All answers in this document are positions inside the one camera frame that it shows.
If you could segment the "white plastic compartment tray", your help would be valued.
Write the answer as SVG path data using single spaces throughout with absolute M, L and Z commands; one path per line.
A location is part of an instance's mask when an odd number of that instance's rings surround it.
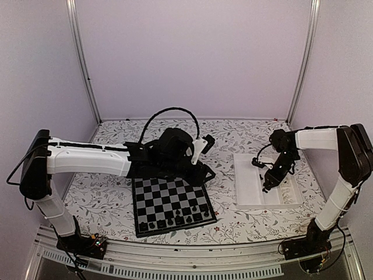
M 260 156 L 263 168 L 254 166 L 254 155 L 234 154 L 235 206 L 239 210 L 292 209 L 302 205 L 299 186 L 292 174 L 272 176 L 273 164 L 277 155 Z

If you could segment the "black and white chessboard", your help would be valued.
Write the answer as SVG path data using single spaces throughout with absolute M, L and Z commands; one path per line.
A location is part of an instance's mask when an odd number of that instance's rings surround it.
M 215 211 L 213 210 L 206 186 L 193 187 L 181 178 L 175 179 L 140 179 L 136 178 L 132 183 L 133 215 L 136 237 L 149 237 L 162 235 L 182 229 L 190 229 L 217 222 Z M 200 206 L 206 207 L 205 211 L 200 210 Z M 196 206 L 197 211 L 193 212 L 192 207 Z M 184 219 L 184 224 L 175 224 L 175 211 L 181 211 L 180 216 Z M 195 220 L 195 216 L 200 214 L 202 220 Z M 187 223 L 187 217 L 192 218 L 191 223 Z M 168 219 L 173 219 L 174 224 L 169 226 Z M 157 221 L 164 220 L 166 226 L 159 229 Z M 147 223 L 146 230 L 139 230 L 141 222 Z M 154 229 L 149 228 L 149 223 L 153 222 Z

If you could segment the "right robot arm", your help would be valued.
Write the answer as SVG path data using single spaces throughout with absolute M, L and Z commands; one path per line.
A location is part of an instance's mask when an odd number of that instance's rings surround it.
M 277 129 L 269 145 L 279 154 L 264 175 L 263 191 L 277 187 L 290 174 L 303 151 L 319 184 L 328 194 L 325 206 L 307 229 L 301 242 L 306 254 L 314 254 L 359 195 L 372 174 L 372 143 L 364 126 L 305 127 L 295 131 Z

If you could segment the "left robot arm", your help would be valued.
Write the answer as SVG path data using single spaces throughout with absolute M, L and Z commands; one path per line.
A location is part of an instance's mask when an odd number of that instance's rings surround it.
M 82 253 L 86 239 L 79 224 L 52 190 L 52 175 L 58 173 L 103 173 L 129 179 L 182 178 L 202 186 L 214 172 L 199 160 L 214 145 L 211 135 L 193 139 L 179 128 L 167 128 L 159 139 L 115 145 L 71 142 L 53 138 L 47 129 L 36 134 L 17 168 L 19 190 L 40 208 L 57 234 L 74 253 Z

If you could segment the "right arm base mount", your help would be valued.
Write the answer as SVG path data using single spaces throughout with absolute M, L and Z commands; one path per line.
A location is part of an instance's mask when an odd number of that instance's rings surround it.
M 300 268 L 307 274 L 321 271 L 330 258 L 331 242 L 326 239 L 320 243 L 309 243 L 306 237 L 282 240 L 277 248 L 285 260 L 298 259 Z

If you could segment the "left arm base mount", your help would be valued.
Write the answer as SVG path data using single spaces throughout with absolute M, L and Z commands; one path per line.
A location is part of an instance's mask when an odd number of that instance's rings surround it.
M 107 241 L 105 237 L 98 234 L 95 234 L 94 237 L 84 237 L 78 234 L 67 237 L 58 235 L 57 248 L 75 255 L 103 260 Z

